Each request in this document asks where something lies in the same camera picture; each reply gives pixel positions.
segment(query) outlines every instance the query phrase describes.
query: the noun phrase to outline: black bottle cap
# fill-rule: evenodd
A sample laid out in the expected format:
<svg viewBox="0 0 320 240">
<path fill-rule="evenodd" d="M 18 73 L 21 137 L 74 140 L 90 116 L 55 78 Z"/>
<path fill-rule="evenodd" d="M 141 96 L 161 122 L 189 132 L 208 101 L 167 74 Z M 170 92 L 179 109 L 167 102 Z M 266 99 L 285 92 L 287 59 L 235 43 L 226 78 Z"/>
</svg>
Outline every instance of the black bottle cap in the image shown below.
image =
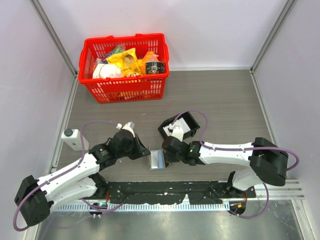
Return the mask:
<svg viewBox="0 0 320 240">
<path fill-rule="evenodd" d="M 74 131 L 72 131 L 71 128 L 67 128 L 63 133 L 65 136 L 70 137 L 74 133 Z"/>
</svg>

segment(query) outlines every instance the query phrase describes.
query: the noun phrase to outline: yellow snack bag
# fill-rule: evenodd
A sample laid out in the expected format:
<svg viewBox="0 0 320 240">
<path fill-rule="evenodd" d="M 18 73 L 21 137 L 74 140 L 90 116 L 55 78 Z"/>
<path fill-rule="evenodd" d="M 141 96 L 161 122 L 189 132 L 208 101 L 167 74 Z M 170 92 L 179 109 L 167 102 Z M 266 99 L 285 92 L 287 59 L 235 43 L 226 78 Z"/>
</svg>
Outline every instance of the yellow snack bag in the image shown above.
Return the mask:
<svg viewBox="0 0 320 240">
<path fill-rule="evenodd" d="M 143 74 L 146 74 L 146 62 L 158 62 L 157 54 L 155 54 L 153 51 L 148 51 L 142 59 L 138 60 L 138 64 L 140 67 L 140 70 Z"/>
<path fill-rule="evenodd" d="M 114 64 L 120 68 L 124 77 L 142 75 L 138 65 L 135 47 L 121 53 L 113 54 L 110 57 L 107 57 L 106 60 L 108 64 Z"/>
</svg>

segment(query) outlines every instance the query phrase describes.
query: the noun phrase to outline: red plastic basket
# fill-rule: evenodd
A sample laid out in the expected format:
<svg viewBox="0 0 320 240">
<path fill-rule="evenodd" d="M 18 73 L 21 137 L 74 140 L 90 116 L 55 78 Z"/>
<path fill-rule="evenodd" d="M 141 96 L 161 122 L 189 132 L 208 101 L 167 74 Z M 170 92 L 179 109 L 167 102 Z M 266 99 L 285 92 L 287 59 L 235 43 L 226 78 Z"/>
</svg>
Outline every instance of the red plastic basket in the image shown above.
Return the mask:
<svg viewBox="0 0 320 240">
<path fill-rule="evenodd" d="M 103 58 L 118 44 L 125 49 L 135 48 L 138 59 L 148 51 L 158 54 L 158 60 L 164 62 L 165 73 L 146 74 L 121 78 L 93 79 L 93 67 L 96 58 Z M 166 78 L 169 76 L 169 52 L 162 33 L 136 34 L 127 37 L 88 38 L 79 60 L 78 80 L 91 92 L 99 103 L 115 103 L 138 100 L 161 99 L 164 94 Z"/>
</svg>

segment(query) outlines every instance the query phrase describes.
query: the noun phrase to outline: gray floor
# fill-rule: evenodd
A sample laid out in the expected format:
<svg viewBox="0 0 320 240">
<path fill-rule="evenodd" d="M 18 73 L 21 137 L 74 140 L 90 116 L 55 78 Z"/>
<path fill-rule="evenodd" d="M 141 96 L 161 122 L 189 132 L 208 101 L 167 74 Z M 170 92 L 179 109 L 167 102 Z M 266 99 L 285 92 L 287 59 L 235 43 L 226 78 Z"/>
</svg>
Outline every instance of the gray floor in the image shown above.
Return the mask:
<svg viewBox="0 0 320 240">
<path fill-rule="evenodd" d="M 256 215 L 265 204 L 249 201 L 245 215 Z M 36 240 L 303 240 L 290 200 L 271 201 L 255 219 L 226 211 L 115 212 L 75 225 L 88 215 L 54 212 L 41 225 Z"/>
<path fill-rule="evenodd" d="M 209 128 L 204 140 L 216 144 L 240 144 L 255 137 L 269 139 L 269 133 L 258 97 L 248 70 L 172 71 L 166 81 L 163 99 L 99 104 L 89 91 L 78 86 L 69 128 L 79 129 L 92 120 L 135 123 L 135 132 L 152 150 L 161 148 L 159 125 L 166 119 L 188 109 L 205 112 Z M 194 118 L 204 126 L 199 114 Z M 84 131 L 90 146 L 103 143 L 117 131 L 108 125 L 90 125 Z M 193 138 L 198 140 L 199 131 Z M 62 147 L 58 167 L 62 168 L 81 156 L 66 144 Z M 189 166 L 171 164 L 167 169 L 149 171 L 147 158 L 121 159 L 101 172 L 107 181 L 188 181 L 226 180 L 229 173 L 241 169 L 229 164 Z"/>
</svg>

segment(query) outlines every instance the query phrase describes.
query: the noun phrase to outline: gray table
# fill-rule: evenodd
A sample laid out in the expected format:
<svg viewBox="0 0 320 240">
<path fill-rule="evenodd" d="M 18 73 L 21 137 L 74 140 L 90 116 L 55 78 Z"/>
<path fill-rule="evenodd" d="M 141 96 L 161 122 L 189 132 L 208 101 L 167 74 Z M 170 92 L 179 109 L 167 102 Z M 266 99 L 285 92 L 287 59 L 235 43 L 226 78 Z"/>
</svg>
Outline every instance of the gray table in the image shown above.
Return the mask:
<svg viewBox="0 0 320 240">
<path fill-rule="evenodd" d="M 135 123 L 135 132 L 152 150 L 163 142 L 158 132 L 166 119 L 188 109 L 205 112 L 209 128 L 204 140 L 216 144 L 240 144 L 255 137 L 269 139 L 266 122 L 248 70 L 172 71 L 166 81 L 163 99 L 99 104 L 83 86 L 78 86 L 68 127 L 79 129 L 92 120 Z M 200 126 L 204 118 L 192 113 Z M 103 143 L 117 131 L 108 125 L 91 125 L 84 131 L 90 146 Z M 193 138 L 199 139 L 199 130 Z M 81 156 L 63 145 L 58 167 L 62 168 Z M 230 164 L 189 166 L 171 164 L 167 169 L 149 171 L 147 158 L 123 158 L 101 172 L 107 181 L 196 181 L 226 180 L 229 173 L 241 169 Z"/>
</svg>

